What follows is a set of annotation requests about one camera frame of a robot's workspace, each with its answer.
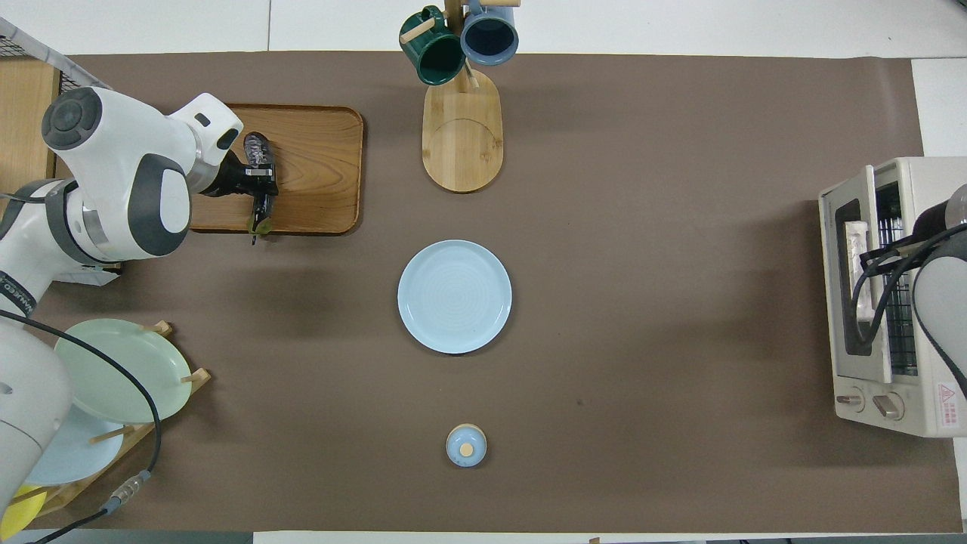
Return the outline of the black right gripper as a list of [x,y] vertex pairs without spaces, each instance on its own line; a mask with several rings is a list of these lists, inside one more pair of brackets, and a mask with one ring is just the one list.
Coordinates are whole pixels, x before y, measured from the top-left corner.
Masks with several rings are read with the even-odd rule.
[[922,243],[947,230],[947,202],[940,202],[932,206],[916,218],[912,231],[912,241]]

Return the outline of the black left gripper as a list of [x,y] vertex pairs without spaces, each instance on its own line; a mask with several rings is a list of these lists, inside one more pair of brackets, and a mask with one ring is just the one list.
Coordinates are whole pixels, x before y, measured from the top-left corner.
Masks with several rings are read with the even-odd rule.
[[279,195],[275,179],[275,169],[253,168],[239,159],[234,151],[228,151],[215,178],[200,191],[200,195],[214,199],[227,195],[253,194],[253,221],[266,221],[270,219],[273,204]]

